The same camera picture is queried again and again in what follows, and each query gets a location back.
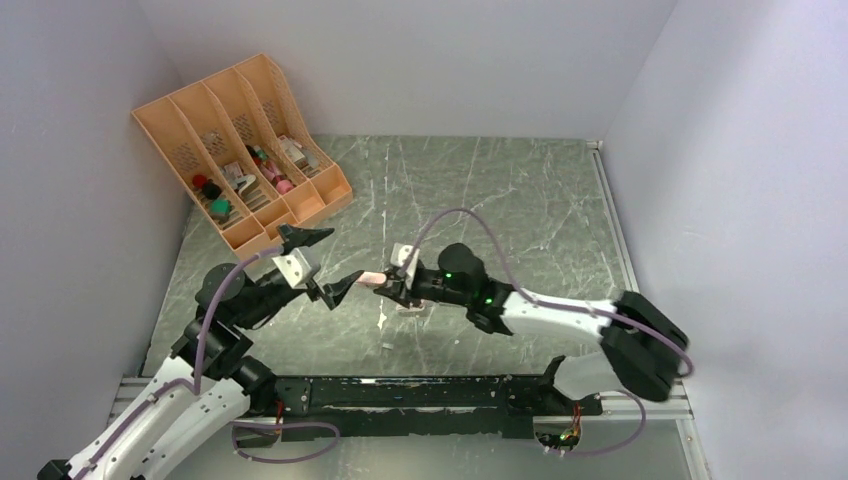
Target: pink toy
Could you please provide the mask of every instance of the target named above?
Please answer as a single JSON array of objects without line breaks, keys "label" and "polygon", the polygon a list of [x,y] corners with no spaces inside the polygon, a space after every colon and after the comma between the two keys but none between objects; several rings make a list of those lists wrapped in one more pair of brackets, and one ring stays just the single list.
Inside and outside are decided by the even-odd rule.
[{"label": "pink toy", "polygon": [[271,182],[271,185],[273,185],[274,188],[277,189],[278,192],[280,192],[280,194],[292,191],[294,189],[294,185],[292,185],[292,183],[288,179],[283,177],[283,174],[282,172],[280,172],[280,169],[278,169],[277,166],[274,165],[272,162],[267,162],[267,164],[271,167],[272,170],[274,170],[274,173],[265,168],[262,164],[259,164],[259,171],[262,172],[262,175],[264,175],[269,182]]}]

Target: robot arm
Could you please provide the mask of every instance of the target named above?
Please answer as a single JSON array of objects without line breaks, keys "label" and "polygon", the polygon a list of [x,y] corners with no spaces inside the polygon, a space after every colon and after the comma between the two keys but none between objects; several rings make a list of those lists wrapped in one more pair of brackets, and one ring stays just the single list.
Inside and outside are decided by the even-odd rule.
[{"label": "robot arm", "polygon": [[[274,258],[278,269],[255,283],[241,272],[223,290],[206,336],[200,394],[195,394],[192,380],[199,333],[213,296],[234,268],[231,264],[219,265],[207,274],[195,297],[199,305],[196,318],[174,344],[171,357],[147,388],[100,437],[70,461],[48,462],[39,472],[39,480],[162,479],[215,431],[243,415],[268,415],[278,400],[286,404],[287,411],[292,407],[286,417],[290,421],[296,423],[313,415],[335,419],[339,421],[337,425],[343,425],[345,436],[362,432],[385,435],[385,430],[368,433],[369,426],[381,423],[382,412],[406,408],[408,413],[401,411],[401,418],[430,415],[426,409],[436,401],[442,407],[480,410],[480,420],[497,426],[492,431],[522,438],[533,433],[533,415],[562,415],[561,411],[567,411],[563,407],[571,407],[577,401],[581,402],[581,409],[594,402],[595,414],[600,414],[599,400],[589,396],[596,392],[623,387],[647,400],[668,399],[680,358],[655,338],[596,312],[614,311],[659,332],[680,349],[688,345],[686,336],[638,293],[624,292],[617,300],[597,302],[547,297],[518,291],[489,277],[483,262],[463,244],[443,250],[438,269],[427,269],[411,246],[398,245],[392,254],[392,267],[377,274],[379,280],[372,282],[378,295],[406,307],[423,301],[463,307],[466,318],[489,334],[556,335],[597,343],[601,351],[574,358],[557,357],[542,376],[278,377],[260,361],[245,355],[252,342],[241,330],[261,327],[304,293],[310,300],[321,299],[333,309],[363,278],[363,272],[358,271],[334,284],[319,286],[313,278],[320,264],[308,247],[328,236],[332,229],[303,230],[288,225],[279,228],[286,240],[282,255]],[[411,268],[403,272],[405,263]],[[544,302],[558,308],[547,307]],[[563,311],[562,305],[578,311]],[[397,389],[392,390],[393,386],[407,383],[410,389],[403,396],[397,394]],[[288,385],[297,387],[292,398],[286,396],[292,389]],[[313,389],[321,394],[313,395]],[[457,394],[451,396],[449,390],[454,389]],[[364,421],[363,416],[369,415],[376,417]],[[441,417],[430,417],[421,424],[437,424],[434,419],[438,418]],[[445,418],[448,423],[434,427],[437,434],[459,428],[452,418]],[[388,423],[384,425],[394,425],[399,420],[387,414],[385,421]]]},{"label": "robot arm", "polygon": [[[668,399],[680,358],[657,339],[596,313],[626,316],[685,350],[686,335],[641,294],[624,292],[616,300],[587,302],[523,292],[530,302],[512,285],[489,277],[483,261],[464,244],[445,248],[438,269],[426,268],[417,254],[411,245],[396,245],[392,266],[379,277],[375,293],[406,307],[425,300],[464,307],[466,318],[489,334],[555,335],[598,344],[601,352],[558,357],[549,366],[555,369],[553,388],[568,399],[622,388],[654,402]],[[404,274],[405,263],[410,268]]]}]

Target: small object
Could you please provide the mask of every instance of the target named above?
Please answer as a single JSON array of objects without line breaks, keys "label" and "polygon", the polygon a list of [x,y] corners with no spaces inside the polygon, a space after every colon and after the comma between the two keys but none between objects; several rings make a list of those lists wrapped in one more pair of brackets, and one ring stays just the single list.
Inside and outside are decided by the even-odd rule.
[{"label": "small object", "polygon": [[209,205],[209,216],[223,223],[229,220],[233,206],[225,198],[219,198]]},{"label": "small object", "polygon": [[292,162],[297,165],[301,160],[306,160],[306,155],[298,149],[298,147],[292,142],[292,140],[288,137],[283,137],[280,139],[280,146],[283,147],[283,150],[286,152],[286,156],[291,159]]},{"label": "small object", "polygon": [[271,182],[271,185],[280,192],[280,194],[285,194],[294,189],[294,185],[292,185],[291,181],[287,179],[280,171],[277,169],[277,166],[271,162],[265,162],[270,164],[270,166],[277,172],[273,173],[271,170],[265,168],[262,164],[259,165],[259,171],[262,172],[262,175]]},{"label": "small object", "polygon": [[265,153],[259,145],[254,145],[253,151],[256,152],[256,156],[259,157],[260,160],[268,160],[268,154]]},{"label": "small object", "polygon": [[284,178],[277,182],[277,184],[274,185],[274,188],[276,188],[277,191],[280,192],[280,194],[285,194],[294,190],[294,185],[292,185],[292,183],[288,179]]},{"label": "small object", "polygon": [[314,153],[309,150],[304,150],[303,153],[306,154],[306,162],[309,164],[310,167],[314,168],[315,170],[319,170],[321,168],[321,163],[318,162],[318,158],[315,156]]},{"label": "small object", "polygon": [[244,176],[244,172],[241,170],[241,165],[238,162],[232,162],[224,165],[221,170],[225,175],[229,175],[230,178],[238,179]]},{"label": "small object", "polygon": [[409,307],[404,307],[403,305],[395,305],[395,311],[401,317],[417,317],[423,312],[427,310],[429,306],[428,302],[420,299],[413,299],[412,303],[410,303]]},{"label": "small object", "polygon": [[227,174],[226,170],[221,167],[219,167],[218,170],[221,171],[221,176],[224,177],[224,180],[227,181],[227,185],[229,185],[230,188],[232,188],[233,190],[238,189],[238,183],[236,183],[236,179],[234,177]]},{"label": "small object", "polygon": [[209,200],[217,200],[221,196],[221,187],[203,175],[195,175],[191,179],[192,185],[200,189],[200,193]]},{"label": "small object", "polygon": [[242,175],[236,180],[236,184],[238,185],[238,194],[241,198],[244,198],[259,186],[259,182],[256,181],[256,175]]},{"label": "small object", "polygon": [[366,287],[379,287],[385,285],[388,281],[385,273],[377,273],[377,272],[364,272],[362,275],[356,279],[356,283],[359,285],[364,285]]},{"label": "small object", "polygon": [[296,146],[297,148],[300,148],[301,150],[303,149],[303,145],[301,145],[301,143],[300,143],[300,142],[298,142],[297,140],[295,140],[295,139],[293,139],[293,138],[289,138],[289,137],[287,137],[285,134],[280,135],[280,136],[279,136],[279,137],[277,137],[277,138],[279,138],[280,140],[286,140],[286,139],[287,139],[287,140],[291,141],[293,144],[295,144],[295,146]]}]

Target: scratch mark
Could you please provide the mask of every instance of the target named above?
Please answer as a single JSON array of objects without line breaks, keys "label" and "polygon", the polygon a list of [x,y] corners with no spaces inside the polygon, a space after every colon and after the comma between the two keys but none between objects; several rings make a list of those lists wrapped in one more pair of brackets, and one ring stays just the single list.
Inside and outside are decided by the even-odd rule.
[{"label": "scratch mark", "polygon": [[368,215],[371,212],[374,211],[374,208],[376,207],[376,203],[377,203],[376,195],[377,195],[377,193],[374,191],[374,179],[372,178],[371,179],[371,205],[369,205],[368,210],[365,210],[365,213],[362,214],[362,217],[359,219],[359,222],[357,222],[357,224],[356,224],[357,227],[362,225],[362,222],[364,222],[365,219],[368,217]]}]

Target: plastic organizer bin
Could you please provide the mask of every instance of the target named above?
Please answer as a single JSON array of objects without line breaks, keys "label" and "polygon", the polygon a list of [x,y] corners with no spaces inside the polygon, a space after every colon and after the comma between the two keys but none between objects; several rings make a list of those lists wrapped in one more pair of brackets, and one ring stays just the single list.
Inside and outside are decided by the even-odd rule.
[{"label": "plastic organizer bin", "polygon": [[[353,200],[341,168],[312,140],[282,70],[257,55],[132,112],[189,196],[218,229],[236,256],[245,259],[279,244],[277,226],[311,227]],[[280,137],[299,143],[309,161],[289,157]],[[258,146],[293,189],[279,193],[246,147]],[[236,164],[256,186],[242,196],[224,167]],[[210,213],[212,200],[195,186],[203,175],[231,204],[228,218]]]}]

